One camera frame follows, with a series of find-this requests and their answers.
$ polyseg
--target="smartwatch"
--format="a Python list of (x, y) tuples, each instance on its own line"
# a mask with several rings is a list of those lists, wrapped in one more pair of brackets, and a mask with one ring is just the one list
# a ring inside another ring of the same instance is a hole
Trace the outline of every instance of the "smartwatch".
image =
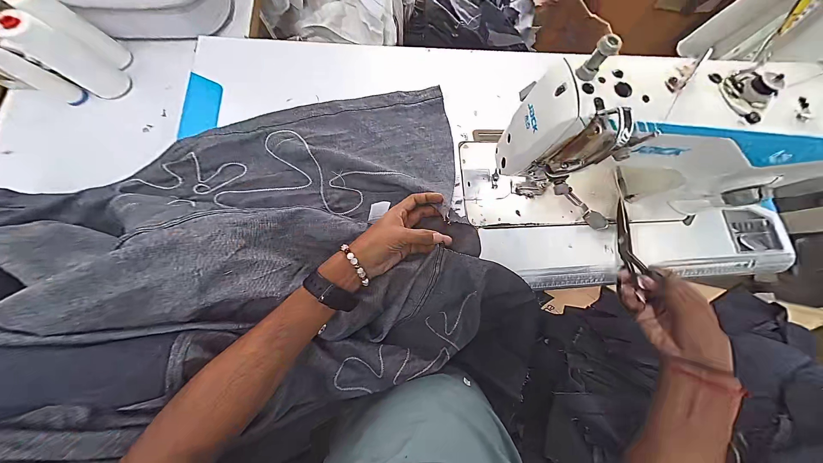
[(354, 294), (335, 286), (317, 270), (303, 280), (303, 288), (316, 297), (318, 302), (335, 311), (350, 312), (357, 306)]

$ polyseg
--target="dark fabric pile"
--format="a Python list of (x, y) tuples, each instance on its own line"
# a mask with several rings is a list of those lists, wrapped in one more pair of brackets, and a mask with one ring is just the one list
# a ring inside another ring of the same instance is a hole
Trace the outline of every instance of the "dark fabric pile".
[[(714, 309), (748, 390), (728, 461), (823, 461), (823, 367), (811, 333), (741, 289)], [(517, 419), (523, 460), (621, 461), (651, 405), (656, 350), (607, 288), (588, 309), (542, 318)]]
[[(203, 365), (367, 227), (454, 183), (438, 88), (304, 106), (178, 141), (75, 194), (0, 190), (0, 461), (121, 457)], [(288, 461), (346, 399), (461, 363), (519, 397), (539, 315), (473, 228), (337, 313), (224, 461)], [(487, 356), (493, 359), (486, 362)]]
[(403, 44), (528, 51), (523, 31), (531, 26), (533, 14), (531, 0), (514, 5), (510, 0), (416, 0)]

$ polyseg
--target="human hand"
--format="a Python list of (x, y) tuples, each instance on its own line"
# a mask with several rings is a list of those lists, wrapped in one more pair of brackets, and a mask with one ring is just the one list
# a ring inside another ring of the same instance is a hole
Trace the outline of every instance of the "human hand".
[[(451, 236), (412, 228), (424, 217), (438, 216), (432, 204), (442, 202), (440, 193), (412, 194), (390, 208), (349, 245), (369, 279), (386, 273), (409, 254), (431, 252), (438, 244), (452, 244)], [(341, 252), (321, 265), (319, 272), (340, 288), (355, 291), (360, 287), (354, 267)]]
[(728, 336), (714, 308), (689, 283), (667, 274), (659, 281), (640, 275), (635, 284), (624, 269), (618, 278), (623, 305), (635, 314), (646, 338), (661, 353), (733, 372)]

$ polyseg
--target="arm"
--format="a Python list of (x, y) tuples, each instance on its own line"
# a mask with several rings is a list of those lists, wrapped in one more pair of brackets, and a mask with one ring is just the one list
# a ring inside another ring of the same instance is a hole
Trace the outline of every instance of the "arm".
[(621, 274), (621, 300), (662, 361), (649, 417), (627, 460), (723, 463), (743, 397), (732, 345), (714, 309), (688, 283), (668, 276), (663, 284), (640, 277), (639, 284)]
[[(451, 238), (413, 230), (423, 217), (438, 215), (428, 203), (436, 193), (413, 194), (391, 208), (351, 243), (370, 278), (413, 252), (428, 252)], [(319, 272), (338, 287), (354, 292), (360, 279), (342, 253)], [(300, 288), (248, 333), (211, 360), (160, 411), (123, 458), (135, 462), (213, 461), (272, 397), (297, 355), (334, 311)]]

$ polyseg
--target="blue panel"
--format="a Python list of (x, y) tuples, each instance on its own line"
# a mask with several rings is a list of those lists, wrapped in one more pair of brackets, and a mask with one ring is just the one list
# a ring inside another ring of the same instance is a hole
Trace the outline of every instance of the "blue panel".
[(823, 161), (823, 138), (821, 137), (651, 122), (643, 125), (648, 125), (649, 132), (656, 129), (661, 133), (672, 135), (730, 138), (740, 147), (740, 151), (754, 167)]
[(214, 81), (192, 72), (188, 77), (186, 100), (180, 115), (177, 139), (191, 137), (217, 127), (223, 87)]
[(770, 211), (776, 213), (777, 207), (774, 206), (774, 200), (772, 198), (764, 199), (760, 201), (760, 206), (765, 209), (769, 209)]

